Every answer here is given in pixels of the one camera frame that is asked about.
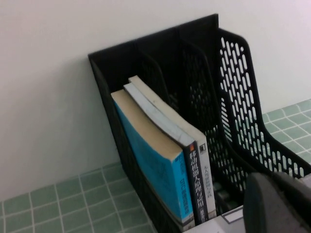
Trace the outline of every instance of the plastic desk organizer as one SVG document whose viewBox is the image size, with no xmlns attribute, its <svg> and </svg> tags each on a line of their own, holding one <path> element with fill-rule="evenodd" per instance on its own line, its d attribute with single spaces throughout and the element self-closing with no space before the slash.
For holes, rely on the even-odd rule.
<svg viewBox="0 0 311 233">
<path fill-rule="evenodd" d="M 110 93 L 139 75 L 185 120 L 207 136 L 212 176 L 242 205 L 250 172 L 294 178 L 311 166 L 276 141 L 261 117 L 250 49 L 211 15 L 89 55 L 125 173 L 159 233 L 179 229 L 139 169 Z M 217 214 L 229 211 L 215 191 Z"/>
</svg>

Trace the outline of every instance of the blue book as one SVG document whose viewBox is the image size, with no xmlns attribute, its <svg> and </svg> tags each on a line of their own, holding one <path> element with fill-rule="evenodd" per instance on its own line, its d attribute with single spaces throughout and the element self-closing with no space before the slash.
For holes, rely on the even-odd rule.
<svg viewBox="0 0 311 233">
<path fill-rule="evenodd" d="M 138 165 L 181 231 L 195 226 L 183 149 L 124 90 L 111 94 Z"/>
</svg>

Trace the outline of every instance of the black book spine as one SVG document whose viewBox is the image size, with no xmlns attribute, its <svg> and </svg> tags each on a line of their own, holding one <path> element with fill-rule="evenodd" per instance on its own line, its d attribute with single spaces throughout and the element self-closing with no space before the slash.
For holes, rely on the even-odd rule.
<svg viewBox="0 0 311 233">
<path fill-rule="evenodd" d="M 190 196 L 195 225 L 208 221 L 207 203 L 204 192 L 204 180 L 201 171 L 200 154 L 196 142 L 184 148 L 185 164 L 188 176 Z"/>
</svg>

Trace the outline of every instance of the green tiled counter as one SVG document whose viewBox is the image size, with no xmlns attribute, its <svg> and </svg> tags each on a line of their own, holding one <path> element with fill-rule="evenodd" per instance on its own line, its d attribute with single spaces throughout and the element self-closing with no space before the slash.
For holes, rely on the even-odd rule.
<svg viewBox="0 0 311 233">
<path fill-rule="evenodd" d="M 311 100 L 263 115 L 278 141 L 311 163 Z M 0 233 L 156 233 L 121 164 L 0 202 Z"/>
</svg>

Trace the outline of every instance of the white wall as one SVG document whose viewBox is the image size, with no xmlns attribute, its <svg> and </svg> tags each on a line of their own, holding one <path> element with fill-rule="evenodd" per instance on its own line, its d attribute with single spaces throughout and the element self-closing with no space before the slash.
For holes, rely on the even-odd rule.
<svg viewBox="0 0 311 233">
<path fill-rule="evenodd" d="M 219 13 L 251 46 L 267 112 L 311 98 L 310 10 L 307 0 L 0 0 L 0 200 L 118 160 L 88 53 Z"/>
</svg>

